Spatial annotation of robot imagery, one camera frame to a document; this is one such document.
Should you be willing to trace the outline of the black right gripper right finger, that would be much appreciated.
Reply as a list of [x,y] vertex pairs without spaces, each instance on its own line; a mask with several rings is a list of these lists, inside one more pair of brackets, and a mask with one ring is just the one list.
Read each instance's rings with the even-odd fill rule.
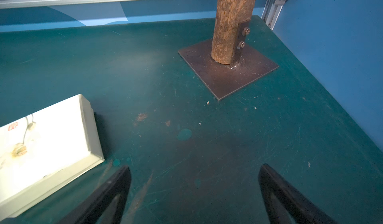
[[271,224],[335,224],[268,164],[260,167],[258,182]]

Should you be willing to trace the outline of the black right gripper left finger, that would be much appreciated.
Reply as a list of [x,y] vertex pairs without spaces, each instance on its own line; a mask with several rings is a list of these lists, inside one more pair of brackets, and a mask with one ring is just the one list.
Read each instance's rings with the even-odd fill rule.
[[131,172],[122,166],[59,224],[119,224],[131,186]]

